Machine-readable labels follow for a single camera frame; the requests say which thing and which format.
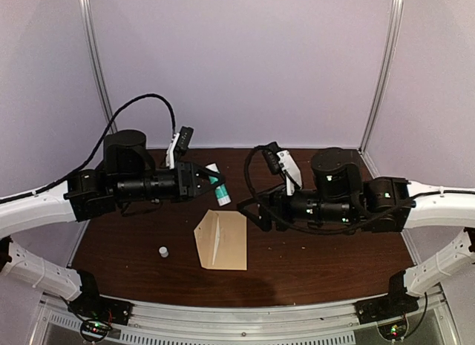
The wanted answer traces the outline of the brown kraft envelope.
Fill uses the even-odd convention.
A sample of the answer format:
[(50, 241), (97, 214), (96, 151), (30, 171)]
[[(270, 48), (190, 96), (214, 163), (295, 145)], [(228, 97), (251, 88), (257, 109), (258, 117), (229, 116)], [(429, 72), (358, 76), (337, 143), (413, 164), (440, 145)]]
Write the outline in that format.
[[(215, 223), (220, 218), (220, 245), (212, 265)], [(247, 270), (247, 219), (237, 211), (208, 210), (194, 229), (200, 265), (208, 270)]]

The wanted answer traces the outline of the small green glue stick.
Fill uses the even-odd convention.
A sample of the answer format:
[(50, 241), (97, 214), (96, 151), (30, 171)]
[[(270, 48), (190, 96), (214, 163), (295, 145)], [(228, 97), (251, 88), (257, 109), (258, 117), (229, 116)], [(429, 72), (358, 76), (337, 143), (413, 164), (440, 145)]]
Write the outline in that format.
[[(217, 165), (215, 163), (212, 163), (212, 164), (208, 164), (206, 166), (209, 170), (213, 171), (213, 172), (217, 172), (219, 173), (219, 169), (217, 167)], [(215, 190), (214, 190), (214, 193), (215, 193), (215, 196), (217, 198), (217, 202), (218, 202), (218, 205), (220, 207), (222, 206), (225, 206), (225, 205), (228, 205), (230, 204), (231, 202), (231, 197), (229, 196), (229, 193), (226, 189), (226, 186), (224, 184), (218, 186)]]

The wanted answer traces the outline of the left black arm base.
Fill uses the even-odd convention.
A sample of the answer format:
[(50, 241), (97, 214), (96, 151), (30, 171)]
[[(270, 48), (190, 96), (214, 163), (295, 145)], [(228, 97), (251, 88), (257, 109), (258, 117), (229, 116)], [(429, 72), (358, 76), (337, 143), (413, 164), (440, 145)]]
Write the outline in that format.
[(77, 315), (127, 326), (132, 303), (102, 296), (95, 277), (87, 271), (76, 270), (81, 281), (79, 296), (68, 302)]

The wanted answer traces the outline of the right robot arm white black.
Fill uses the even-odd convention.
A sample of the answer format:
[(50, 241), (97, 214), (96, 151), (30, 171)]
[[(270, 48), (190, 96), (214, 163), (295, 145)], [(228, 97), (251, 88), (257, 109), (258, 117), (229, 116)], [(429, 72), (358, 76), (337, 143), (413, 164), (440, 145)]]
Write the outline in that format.
[(397, 177), (364, 181), (358, 153), (325, 148), (310, 160), (314, 189), (306, 189), (301, 171), (287, 150), (272, 142), (252, 149), (244, 179), (251, 198), (238, 211), (263, 231), (293, 229), (306, 234), (372, 233), (453, 226), (461, 232), (419, 265), (394, 274), (381, 311), (396, 316), (409, 298), (474, 263), (474, 190), (427, 185)]

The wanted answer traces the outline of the white glue stick cap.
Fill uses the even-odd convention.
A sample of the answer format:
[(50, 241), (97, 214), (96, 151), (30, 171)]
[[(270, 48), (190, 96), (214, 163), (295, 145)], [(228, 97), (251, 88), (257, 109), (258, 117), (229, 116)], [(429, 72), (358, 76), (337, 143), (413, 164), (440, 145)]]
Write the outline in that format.
[(168, 249), (165, 246), (159, 247), (159, 254), (161, 257), (164, 257), (164, 258), (168, 257), (169, 256)]

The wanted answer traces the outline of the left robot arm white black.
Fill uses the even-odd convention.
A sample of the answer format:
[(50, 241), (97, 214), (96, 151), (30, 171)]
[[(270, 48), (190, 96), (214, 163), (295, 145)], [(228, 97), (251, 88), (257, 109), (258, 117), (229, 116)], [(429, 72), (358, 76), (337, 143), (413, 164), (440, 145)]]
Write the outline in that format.
[(102, 143), (102, 163), (80, 168), (57, 183), (1, 200), (1, 276), (16, 277), (72, 303), (90, 318), (100, 318), (107, 303), (89, 272), (61, 267), (39, 257), (12, 235), (55, 223), (82, 222), (124, 208), (129, 203), (193, 200), (225, 182), (218, 171), (179, 157), (188, 148), (193, 130), (174, 136), (165, 168), (158, 168), (146, 148), (146, 135), (137, 130), (110, 134)]

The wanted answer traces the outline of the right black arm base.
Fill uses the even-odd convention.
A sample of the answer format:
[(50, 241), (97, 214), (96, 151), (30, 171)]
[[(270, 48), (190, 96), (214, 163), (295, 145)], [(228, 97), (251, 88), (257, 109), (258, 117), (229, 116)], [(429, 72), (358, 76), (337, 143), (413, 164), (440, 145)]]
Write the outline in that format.
[(386, 295), (354, 303), (360, 324), (403, 316), (419, 309), (418, 298), (407, 293), (404, 284), (405, 273), (403, 270), (390, 278)]

